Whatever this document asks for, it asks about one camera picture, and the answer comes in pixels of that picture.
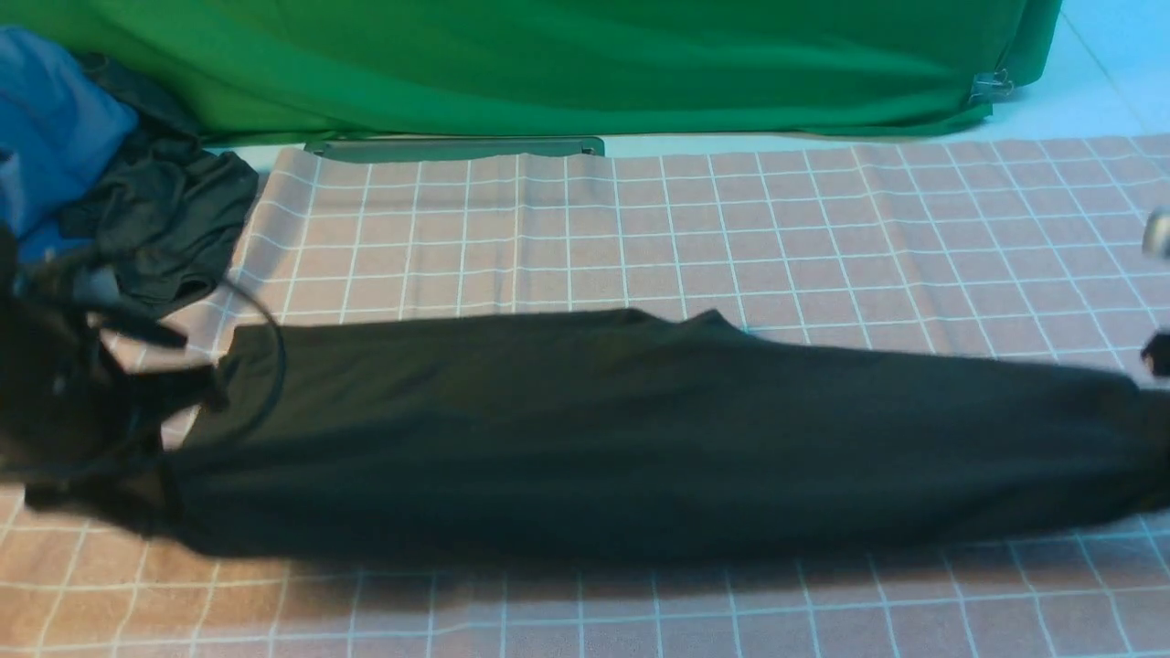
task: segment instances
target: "black cable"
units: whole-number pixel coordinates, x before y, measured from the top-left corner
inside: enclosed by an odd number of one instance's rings
[[[157,255],[161,255],[163,258],[171,258],[174,259],[176,261],[185,262],[188,267],[192,265],[190,262],[191,259],[181,256],[179,254],[166,252],[165,249],[159,249],[157,247],[135,249],[119,255],[95,256],[88,265],[89,267],[115,265],[126,260],[137,259],[144,253],[150,254],[151,252],[153,252]],[[69,275],[75,274],[75,272],[71,270],[64,270],[63,273],[68,273]],[[274,348],[276,350],[276,368],[273,375],[271,386],[269,389],[268,396],[264,399],[263,405],[261,405],[257,412],[253,414],[253,417],[248,420],[248,423],[243,424],[241,427],[238,427],[236,430],[226,434],[225,437],[220,437],[219,439],[211,441],[208,444],[208,445],[214,444],[216,446],[225,446],[247,438],[260,425],[262,425],[264,420],[267,420],[268,417],[271,414],[273,410],[276,407],[276,404],[280,402],[281,395],[283,393],[284,376],[285,376],[285,370],[288,368],[288,354],[284,344],[284,333],[281,329],[281,324],[273,315],[271,310],[269,310],[263,302],[256,299],[256,296],[253,295],[250,292],[245,289],[243,286],[241,286],[239,282],[228,279],[226,275],[214,274],[211,272],[202,272],[201,274],[207,276],[209,280],[215,281],[216,288],[220,286],[227,288],[229,292],[232,292],[235,295],[239,295],[241,299],[243,299],[245,302],[248,303],[248,306],[253,307],[260,313],[261,317],[264,321],[264,324],[270,329]],[[85,304],[74,302],[73,300],[40,300],[40,301],[48,302],[53,306],[66,307],[66,308],[74,307],[77,310],[82,311],[87,310]],[[223,313],[229,313],[228,308],[225,308]],[[139,440],[140,436],[138,431],[136,431],[137,429],[132,426],[132,424],[131,427],[129,427],[128,430],[129,431],[126,437],[122,438],[119,441],[117,441],[115,445],[108,448],[110,452],[113,453],[121,452],[122,450],[132,447],[133,444],[137,440]],[[41,480],[68,482],[70,480],[78,480],[85,478],[119,477],[130,473],[139,473],[160,464],[166,458],[166,453],[167,451],[164,450],[157,454],[152,454],[149,457],[138,457],[130,459],[117,458],[117,457],[104,458],[104,459],[98,458],[87,461],[84,464],[40,464],[35,466],[5,466],[2,462],[0,462],[0,484],[20,484],[20,482],[41,481]]]

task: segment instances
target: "pink grid cloth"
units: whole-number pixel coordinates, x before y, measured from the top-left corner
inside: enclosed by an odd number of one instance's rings
[[[236,273],[285,323],[716,308],[782,341],[1144,379],[1137,352],[1170,318],[1170,266],[1140,249],[1158,204],[1170,136],[373,166],[289,150]],[[256,321],[226,296],[177,316],[192,352],[221,354],[232,324]],[[12,489],[0,519],[0,657],[1170,658],[1165,515],[628,574],[220,563],[34,518]]]

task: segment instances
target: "black garment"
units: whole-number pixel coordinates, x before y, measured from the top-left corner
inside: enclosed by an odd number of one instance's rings
[[[225,445],[274,373],[266,330],[235,331],[233,406],[166,458],[165,510],[74,495],[214,556],[440,566],[771,558],[1170,506],[1170,395],[1120,373],[772,343],[714,311],[285,331],[281,403]]]
[[[153,81],[105,55],[76,55],[98,87],[138,112],[138,128],[90,193],[58,214],[66,238],[103,251],[165,252],[116,268],[123,306],[168,315],[215,289],[256,198],[259,174],[235,153],[204,151],[199,125]]]

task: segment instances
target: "blue cloth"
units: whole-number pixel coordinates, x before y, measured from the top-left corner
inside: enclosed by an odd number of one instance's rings
[[[68,50],[0,26],[0,218],[25,239],[22,261],[83,244],[53,213],[92,187],[137,124]]]

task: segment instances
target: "green backdrop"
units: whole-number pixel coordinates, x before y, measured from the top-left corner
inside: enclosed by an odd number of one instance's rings
[[[1044,68],[1060,0],[2,0],[167,84],[220,142],[927,135]]]

